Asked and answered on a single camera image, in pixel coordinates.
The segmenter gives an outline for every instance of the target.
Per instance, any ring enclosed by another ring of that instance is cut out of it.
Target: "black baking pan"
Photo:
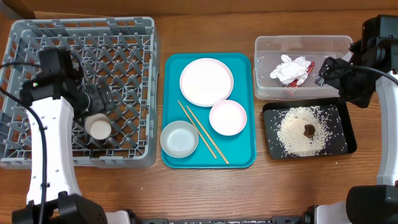
[[[262,108],[264,124],[266,127],[266,136],[268,144],[268,152],[273,159],[289,159],[300,156],[286,154],[282,143],[277,137],[275,128],[281,123],[280,112],[286,111],[290,108],[307,106],[320,106],[322,113],[327,111],[325,116],[330,119],[327,121],[328,130],[337,134],[337,137],[328,140],[324,149],[316,156],[347,154],[353,153],[357,149],[357,144],[354,136],[353,127],[349,118],[347,104],[340,102],[338,98],[322,98],[313,100],[295,100],[295,101],[281,101],[277,103],[267,103]]]

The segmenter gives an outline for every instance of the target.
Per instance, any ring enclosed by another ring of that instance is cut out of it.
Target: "crumpled paper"
[[[300,56],[292,61],[287,55],[280,56],[283,63],[278,65],[271,72],[271,78],[279,78],[282,84],[288,85],[297,79],[297,86],[301,85],[308,77],[308,67],[311,65],[304,56]]]

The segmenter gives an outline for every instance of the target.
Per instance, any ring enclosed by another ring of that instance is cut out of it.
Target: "round white plate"
[[[213,106],[226,100],[234,87],[231,70],[219,60],[201,58],[189,63],[182,71],[182,95],[197,106]]]
[[[223,100],[210,110],[210,124],[213,129],[225,136],[240,133],[248,121],[244,108],[233,100]]]
[[[168,124],[160,135],[160,145],[167,155],[184,158],[192,154],[199,143],[199,135],[192,124],[174,121]]]

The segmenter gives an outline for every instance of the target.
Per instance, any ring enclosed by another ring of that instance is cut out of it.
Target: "wooden tabletop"
[[[348,104],[358,150],[351,155],[273,161],[267,154],[261,109],[255,99],[257,159],[248,169],[174,170],[161,158],[164,67],[181,52],[241,52],[251,62],[262,35],[349,35],[378,14],[398,11],[328,11],[218,16],[154,17],[162,41],[158,84],[156,163],[146,169],[76,167],[83,195],[105,211],[130,208],[141,218],[264,218],[301,214],[310,205],[344,200],[354,185],[376,184],[381,158],[381,113],[377,96],[367,109]],[[12,22],[0,24],[4,52]],[[0,223],[24,208],[29,170],[0,169]]]

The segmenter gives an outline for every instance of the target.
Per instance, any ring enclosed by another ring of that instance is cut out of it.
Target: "gray plastic crate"
[[[73,125],[76,166],[149,167],[156,160],[156,86],[160,42],[150,17],[21,20],[11,27],[3,63],[39,63],[39,50],[70,49],[89,80],[107,84],[117,104],[108,114],[112,133],[100,141]],[[0,85],[19,97],[24,81],[39,69],[16,67],[0,72]],[[30,127],[25,109],[4,98],[0,111],[0,166],[30,169]]]

